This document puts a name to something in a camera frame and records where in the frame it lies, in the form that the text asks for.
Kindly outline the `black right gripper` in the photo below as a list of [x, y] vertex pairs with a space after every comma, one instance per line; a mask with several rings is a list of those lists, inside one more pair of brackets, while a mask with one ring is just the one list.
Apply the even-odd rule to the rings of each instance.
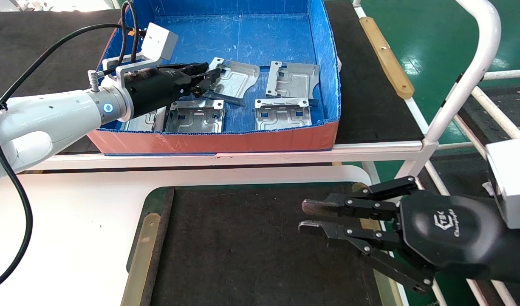
[[[308, 215], [390, 221], [400, 204], [403, 239], [395, 232], [352, 229], [329, 221], [301, 221], [301, 234], [323, 236], [330, 247], [347, 248], [374, 270], [415, 292], [426, 293], [435, 270], [466, 279], [520, 284], [520, 229], [510, 229], [491, 198], [442, 196], [418, 190], [406, 176], [371, 185], [353, 194], [331, 193], [325, 200], [305, 199]], [[421, 256], [403, 263], [389, 252], [403, 251], [404, 242]]]

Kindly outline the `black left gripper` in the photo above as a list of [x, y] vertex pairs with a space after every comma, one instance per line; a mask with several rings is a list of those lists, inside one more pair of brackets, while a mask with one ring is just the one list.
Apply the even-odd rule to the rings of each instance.
[[201, 97], [221, 75], [221, 68], [208, 71], [208, 63], [166, 64], [125, 74], [131, 98], [132, 119], [167, 106], [192, 93]]

